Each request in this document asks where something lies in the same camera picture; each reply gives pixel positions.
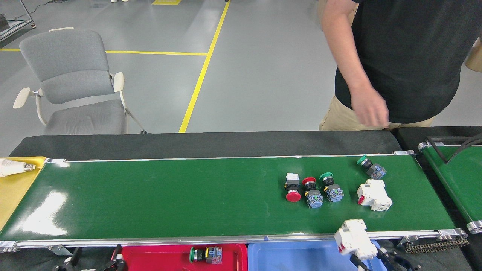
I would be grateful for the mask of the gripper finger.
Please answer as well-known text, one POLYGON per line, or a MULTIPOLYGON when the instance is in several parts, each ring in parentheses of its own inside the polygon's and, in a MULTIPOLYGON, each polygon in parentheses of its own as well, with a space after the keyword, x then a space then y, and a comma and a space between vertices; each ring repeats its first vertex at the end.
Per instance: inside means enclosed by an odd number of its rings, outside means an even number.
POLYGON ((351 254, 350 261, 357 267, 358 271, 371 271, 355 254, 351 254))
POLYGON ((388 271, 395 271, 395 264, 402 266, 407 271, 411 271, 410 262, 395 250, 387 250, 384 247, 377 248, 377 258, 382 261, 382 264, 388 271))
POLYGON ((71 257, 65 259, 61 265, 56 266, 56 271, 76 271, 81 254, 82 248, 76 247, 71 257))
POLYGON ((110 261, 105 265, 104 271, 127 271, 127 262, 122 255, 122 246, 118 244, 110 261))

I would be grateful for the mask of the person's right hand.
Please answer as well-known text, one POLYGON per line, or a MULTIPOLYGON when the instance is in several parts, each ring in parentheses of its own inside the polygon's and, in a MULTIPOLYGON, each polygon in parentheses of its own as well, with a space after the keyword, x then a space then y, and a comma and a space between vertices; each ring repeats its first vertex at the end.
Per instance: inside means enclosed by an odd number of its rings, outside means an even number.
POLYGON ((370 85, 350 87, 351 106, 362 125, 387 128, 389 110, 386 101, 370 85))

